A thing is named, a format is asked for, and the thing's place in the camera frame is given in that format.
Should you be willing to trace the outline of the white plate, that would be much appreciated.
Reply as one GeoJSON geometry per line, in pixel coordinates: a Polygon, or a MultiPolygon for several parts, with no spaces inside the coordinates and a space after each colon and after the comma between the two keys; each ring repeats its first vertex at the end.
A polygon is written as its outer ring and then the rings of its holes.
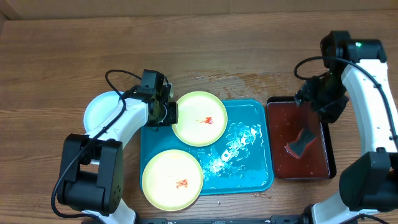
{"type": "Polygon", "coordinates": [[[101,124],[118,104],[119,95],[115,91],[104,92],[91,100],[83,116],[85,131],[89,132],[101,124]]]}

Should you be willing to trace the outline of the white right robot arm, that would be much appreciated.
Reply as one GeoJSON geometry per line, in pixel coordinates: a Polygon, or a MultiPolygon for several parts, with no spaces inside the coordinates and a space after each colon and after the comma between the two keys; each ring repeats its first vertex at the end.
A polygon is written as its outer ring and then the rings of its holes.
{"type": "Polygon", "coordinates": [[[377,39],[333,31],[320,42],[326,72],[307,77],[294,99],[310,103],[334,123],[347,102],[354,108],[361,155],[340,175],[337,193],[308,206],[302,223],[356,223],[397,208],[397,108],[388,82],[387,57],[377,39]]]}

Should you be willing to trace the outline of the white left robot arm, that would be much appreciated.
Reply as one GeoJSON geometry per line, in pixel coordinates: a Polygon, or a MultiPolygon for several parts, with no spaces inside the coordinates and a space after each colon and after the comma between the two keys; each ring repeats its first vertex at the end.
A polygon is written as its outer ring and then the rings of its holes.
{"type": "Polygon", "coordinates": [[[136,85],[97,96],[87,113],[99,118],[86,134],[70,134],[63,143],[59,178],[51,208],[62,218],[92,218],[96,223],[137,223],[136,212],[123,200],[123,149],[143,126],[177,122],[172,86],[136,85]]]}

